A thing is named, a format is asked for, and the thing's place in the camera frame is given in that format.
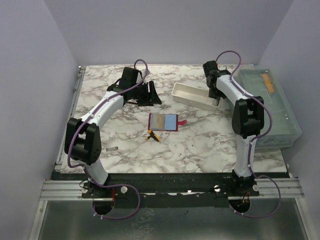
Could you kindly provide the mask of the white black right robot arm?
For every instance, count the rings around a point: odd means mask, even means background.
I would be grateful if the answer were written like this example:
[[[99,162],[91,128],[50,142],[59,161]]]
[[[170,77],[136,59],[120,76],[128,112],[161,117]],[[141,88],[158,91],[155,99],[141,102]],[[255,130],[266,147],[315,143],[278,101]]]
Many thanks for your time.
[[[232,170],[233,181],[230,191],[241,196],[254,183],[252,163],[257,140],[265,125],[264,108],[252,99],[252,95],[244,90],[231,76],[228,70],[218,69],[216,61],[203,64],[209,97],[228,99],[233,105],[231,127],[236,134],[236,162]]]

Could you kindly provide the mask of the gold credit card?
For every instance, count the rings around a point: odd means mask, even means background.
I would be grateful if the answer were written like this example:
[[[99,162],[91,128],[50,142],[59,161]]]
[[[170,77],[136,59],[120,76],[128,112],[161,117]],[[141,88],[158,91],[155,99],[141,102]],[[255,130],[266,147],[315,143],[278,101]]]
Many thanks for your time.
[[[163,129],[165,126],[165,116],[163,114],[155,114],[152,116],[152,129]]]

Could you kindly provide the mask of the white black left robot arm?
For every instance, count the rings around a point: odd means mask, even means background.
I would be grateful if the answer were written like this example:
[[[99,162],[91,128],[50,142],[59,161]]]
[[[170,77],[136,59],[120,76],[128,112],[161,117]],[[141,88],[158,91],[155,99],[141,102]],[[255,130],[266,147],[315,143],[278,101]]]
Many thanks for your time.
[[[102,152],[100,131],[112,115],[127,102],[135,100],[138,106],[161,105],[155,83],[147,81],[149,70],[140,71],[125,67],[121,78],[111,84],[102,99],[80,118],[70,118],[66,125],[64,152],[68,166],[71,160],[82,167],[89,180],[94,184],[93,191],[101,198],[107,197],[111,185],[106,182],[109,174],[100,160]]]

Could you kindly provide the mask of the red card holder wallet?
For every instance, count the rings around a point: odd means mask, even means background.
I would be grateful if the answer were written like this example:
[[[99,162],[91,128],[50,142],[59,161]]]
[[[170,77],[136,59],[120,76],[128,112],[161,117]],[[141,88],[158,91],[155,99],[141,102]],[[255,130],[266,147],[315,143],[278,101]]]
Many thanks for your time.
[[[179,126],[183,126],[186,123],[187,120],[179,120],[177,114],[150,113],[148,118],[148,130],[177,132]]]

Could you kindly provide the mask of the white rectangular plastic tray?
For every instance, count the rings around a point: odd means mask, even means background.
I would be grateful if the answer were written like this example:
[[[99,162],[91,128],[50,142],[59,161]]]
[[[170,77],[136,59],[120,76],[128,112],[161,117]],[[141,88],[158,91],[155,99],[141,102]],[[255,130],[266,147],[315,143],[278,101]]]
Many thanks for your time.
[[[214,112],[219,106],[215,106],[216,99],[209,97],[207,89],[192,87],[183,83],[175,83],[171,91],[175,102],[191,107]]]

